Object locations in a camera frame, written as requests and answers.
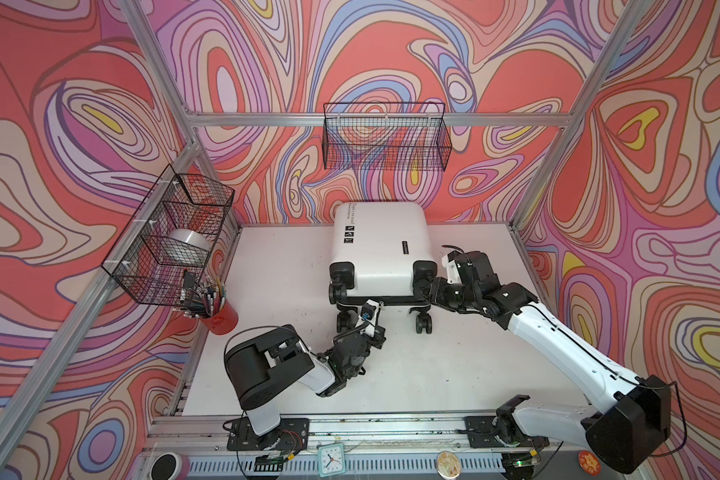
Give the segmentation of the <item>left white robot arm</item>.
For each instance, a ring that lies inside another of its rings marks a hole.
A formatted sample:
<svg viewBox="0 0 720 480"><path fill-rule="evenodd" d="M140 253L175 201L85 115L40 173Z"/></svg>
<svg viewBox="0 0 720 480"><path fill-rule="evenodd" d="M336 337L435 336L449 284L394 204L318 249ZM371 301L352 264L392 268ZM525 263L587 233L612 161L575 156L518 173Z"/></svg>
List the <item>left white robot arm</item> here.
<svg viewBox="0 0 720 480"><path fill-rule="evenodd" d="M251 429L264 437L280 428L276 398L300 383L319 397L330 397L349 380L365 374L364 362L386 341L385 329L361 321L333 339L322 353L312 351L286 324L226 347L223 364Z"/></svg>

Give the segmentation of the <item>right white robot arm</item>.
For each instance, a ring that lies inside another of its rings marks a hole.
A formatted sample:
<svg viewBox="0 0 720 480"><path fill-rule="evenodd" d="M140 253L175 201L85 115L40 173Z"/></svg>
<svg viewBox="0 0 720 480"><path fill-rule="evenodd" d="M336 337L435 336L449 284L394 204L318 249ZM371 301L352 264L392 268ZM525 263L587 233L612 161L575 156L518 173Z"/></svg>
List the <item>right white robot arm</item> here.
<svg viewBox="0 0 720 480"><path fill-rule="evenodd" d="M622 474L633 473L671 431L672 386L611 360L558 320L519 283L503 283L480 251L451 251L446 274L417 273L413 292L461 315L480 315L523 339L586 397L585 407L534 403L516 395L496 409L490 434L506 446L547 437L589 448Z"/></svg>

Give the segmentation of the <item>black suitcase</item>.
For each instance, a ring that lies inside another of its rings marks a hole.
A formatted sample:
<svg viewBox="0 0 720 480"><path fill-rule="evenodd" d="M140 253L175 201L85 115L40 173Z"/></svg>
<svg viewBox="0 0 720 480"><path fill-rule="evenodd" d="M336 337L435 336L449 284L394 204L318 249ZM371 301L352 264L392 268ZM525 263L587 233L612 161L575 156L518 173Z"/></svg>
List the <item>black suitcase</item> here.
<svg viewBox="0 0 720 480"><path fill-rule="evenodd" d="M334 218L329 265L329 302L339 309L339 333L369 299L386 307L405 308L415 316L418 334L430 334L431 305L414 297L413 283L434 278L438 263L425 213L413 202L349 202Z"/></svg>

